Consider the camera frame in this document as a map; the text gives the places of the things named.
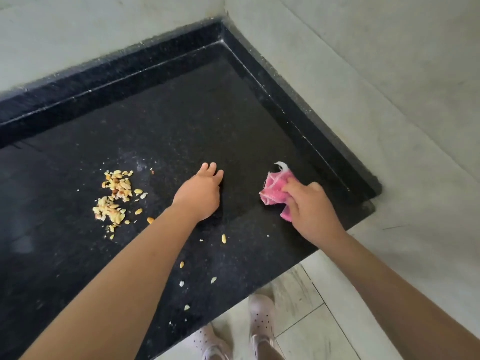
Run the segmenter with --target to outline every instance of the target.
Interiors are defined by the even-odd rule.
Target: forearm
[[[133,359],[197,221],[167,208],[69,303],[22,359]]]
[[[348,234],[322,250],[405,359],[477,359],[480,340]]]

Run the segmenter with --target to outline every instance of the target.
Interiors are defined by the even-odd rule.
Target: hand
[[[321,248],[329,240],[345,234],[332,202],[317,182],[308,186],[289,178],[283,191],[290,194],[286,204],[290,208],[292,224],[312,244]]]
[[[197,174],[182,184],[175,193],[172,205],[182,205],[191,210],[197,221],[211,216],[220,205],[219,184],[223,179],[223,170],[217,174],[216,163],[203,163]]]

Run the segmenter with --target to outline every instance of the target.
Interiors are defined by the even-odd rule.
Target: pink rag
[[[263,190],[259,193],[260,198],[265,205],[284,204],[290,194],[283,192],[282,188],[287,184],[288,178],[295,178],[289,167],[283,162],[276,162],[280,171],[276,173],[268,172],[267,179],[263,184]],[[292,222],[290,208],[285,206],[280,217],[288,222]]]

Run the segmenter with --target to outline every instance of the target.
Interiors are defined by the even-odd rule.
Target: finger
[[[217,163],[210,163],[210,167],[207,169],[207,172],[211,175],[214,175],[216,170],[217,170]]]
[[[297,181],[297,179],[289,178],[287,182],[288,183],[282,188],[283,192],[289,193],[293,198],[296,198],[303,193],[305,186]]]
[[[220,182],[222,181],[223,179],[223,170],[220,169],[214,176],[213,176],[213,181],[216,183],[216,184],[220,184]]]
[[[322,186],[317,182],[311,182],[308,186],[316,191],[323,190]]]
[[[290,209],[290,214],[292,215],[292,221],[297,220],[300,217],[300,210],[297,202],[292,197],[288,197],[286,199],[286,205]]]
[[[197,174],[205,172],[207,169],[208,169],[208,163],[203,163],[200,167],[200,170],[197,172]]]

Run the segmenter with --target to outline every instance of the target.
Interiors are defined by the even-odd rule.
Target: foot
[[[273,346],[273,323],[275,305],[263,294],[252,294],[248,298],[250,308],[250,340],[257,355],[260,342],[266,341]]]
[[[233,358],[230,346],[215,335],[211,323],[190,335],[188,344],[190,348],[201,354],[203,360],[209,360],[214,355],[222,360],[232,360]]]

